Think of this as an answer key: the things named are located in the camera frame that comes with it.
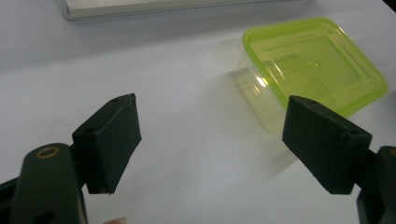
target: yellow-green plastic box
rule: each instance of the yellow-green plastic box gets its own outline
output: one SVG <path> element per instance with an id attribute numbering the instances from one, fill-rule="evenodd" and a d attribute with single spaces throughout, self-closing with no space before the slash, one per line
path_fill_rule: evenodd
<path id="1" fill-rule="evenodd" d="M 270 133 L 282 132 L 290 95 L 348 117 L 388 91 L 378 69 L 326 18 L 248 29 L 239 49 L 236 82 Z"/>

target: white surface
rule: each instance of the white surface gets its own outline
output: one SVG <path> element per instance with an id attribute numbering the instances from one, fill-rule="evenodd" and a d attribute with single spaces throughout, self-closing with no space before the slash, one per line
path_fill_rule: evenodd
<path id="1" fill-rule="evenodd" d="M 134 92 L 143 141 L 114 195 L 85 194 L 90 223 L 358 223 L 359 189 L 331 196 L 299 161 L 277 157 L 281 145 L 233 81 L 247 28 L 315 16 L 337 22 L 383 72 L 389 93 L 352 120 L 373 134 L 373 150 L 396 146 L 396 14 L 380 0 L 81 22 L 66 21 L 55 0 L 3 1 L 0 182 L 19 175 L 27 152 L 72 144 L 71 133 L 101 105 Z"/>

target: container lid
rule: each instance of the container lid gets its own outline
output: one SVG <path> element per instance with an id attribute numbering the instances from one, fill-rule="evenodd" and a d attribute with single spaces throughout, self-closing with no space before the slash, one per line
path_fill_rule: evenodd
<path id="1" fill-rule="evenodd" d="M 388 91 L 381 73 L 328 19 L 252 28 L 242 42 L 285 108 L 293 94 L 349 116 Z"/>

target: translucent container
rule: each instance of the translucent container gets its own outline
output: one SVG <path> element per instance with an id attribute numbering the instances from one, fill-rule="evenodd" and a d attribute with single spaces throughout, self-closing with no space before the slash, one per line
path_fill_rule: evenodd
<path id="1" fill-rule="evenodd" d="M 270 133 L 281 134 L 290 95 L 347 117 L 388 91 L 378 69 L 325 18 L 249 29 L 239 49 L 236 82 Z"/>

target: white object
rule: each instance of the white object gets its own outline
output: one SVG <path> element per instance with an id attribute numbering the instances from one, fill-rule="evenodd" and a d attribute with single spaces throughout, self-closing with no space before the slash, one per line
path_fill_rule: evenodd
<path id="1" fill-rule="evenodd" d="M 268 0 L 61 0 L 69 20 Z"/>

